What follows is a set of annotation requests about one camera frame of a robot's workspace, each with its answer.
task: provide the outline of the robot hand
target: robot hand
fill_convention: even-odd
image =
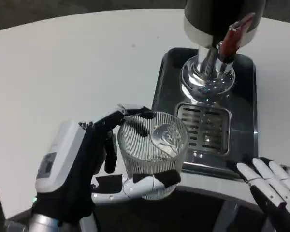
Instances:
[[[94,203],[141,197],[179,183],[179,173],[170,170],[155,175],[135,175],[132,179],[122,175],[97,177],[99,185],[93,188],[92,177],[104,161],[107,173],[115,169],[117,155],[112,129],[134,114],[146,118],[154,116],[142,106],[120,105],[95,123],[63,122],[40,165],[35,185],[37,200],[32,213],[57,223],[77,224],[91,215]]]
[[[252,168],[236,165],[260,209],[278,232],[290,232],[290,175],[267,158],[254,158]]]

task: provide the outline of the black cylinder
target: black cylinder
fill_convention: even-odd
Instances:
[[[248,13],[256,15],[248,31],[255,29],[262,17],[266,0],[187,0],[185,15],[198,30],[213,36],[213,42],[221,41],[229,25]]]

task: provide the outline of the drip tray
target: drip tray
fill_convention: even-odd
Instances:
[[[235,83],[225,101],[191,102],[181,89],[181,69],[198,50],[174,48],[163,57],[152,110],[183,120],[190,133],[183,172],[240,180],[228,162],[258,156],[256,70],[252,60],[236,54]]]
[[[227,110],[180,104],[177,117],[184,122],[189,131],[190,149],[200,154],[228,153],[230,113]]]

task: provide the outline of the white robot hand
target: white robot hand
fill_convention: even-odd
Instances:
[[[238,163],[236,167],[276,230],[290,232],[290,175],[267,158],[254,158],[251,168],[244,163]]]

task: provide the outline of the ribbed glass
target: ribbed glass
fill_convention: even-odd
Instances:
[[[127,174],[155,174],[162,171],[176,169],[181,172],[189,144],[189,135],[184,123],[177,117],[165,112],[155,112],[153,119],[141,116],[132,116],[126,121],[118,132],[118,143],[124,160]],[[161,150],[152,142],[152,132],[162,124],[176,130],[176,143],[174,157]],[[167,197],[174,191],[175,186],[143,196],[148,200],[159,200]]]

